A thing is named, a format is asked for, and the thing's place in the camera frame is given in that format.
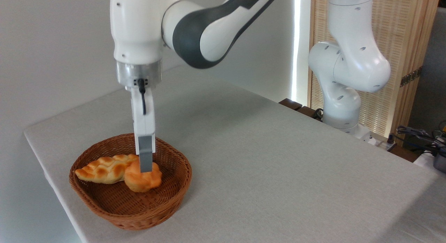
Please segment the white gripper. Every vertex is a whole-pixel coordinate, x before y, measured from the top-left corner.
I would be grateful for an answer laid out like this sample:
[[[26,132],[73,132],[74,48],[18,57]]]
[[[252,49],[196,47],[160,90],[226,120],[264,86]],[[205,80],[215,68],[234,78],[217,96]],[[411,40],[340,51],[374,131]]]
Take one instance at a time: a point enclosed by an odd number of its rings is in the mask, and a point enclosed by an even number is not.
[[[131,88],[130,92],[136,153],[141,173],[148,173],[153,170],[153,154],[156,152],[153,95],[150,88],[146,89],[144,97],[137,88]]]

